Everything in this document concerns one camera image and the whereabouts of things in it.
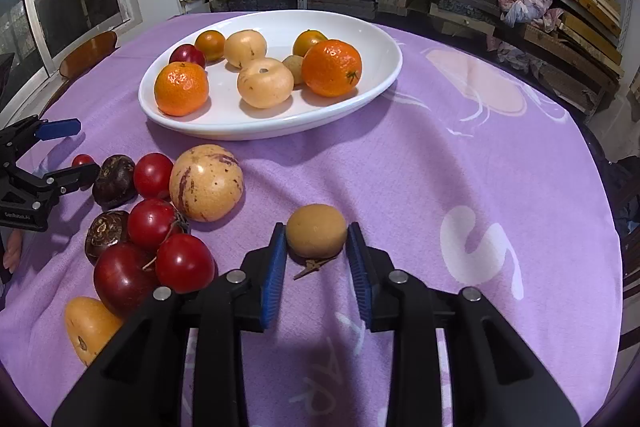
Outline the person left hand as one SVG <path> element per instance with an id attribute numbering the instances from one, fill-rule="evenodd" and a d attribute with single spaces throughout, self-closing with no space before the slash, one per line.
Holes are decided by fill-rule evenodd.
<path id="1" fill-rule="evenodd" d="M 3 255 L 3 268 L 14 273 L 21 261 L 24 233 L 13 230 L 6 241 L 6 251 Z"/>

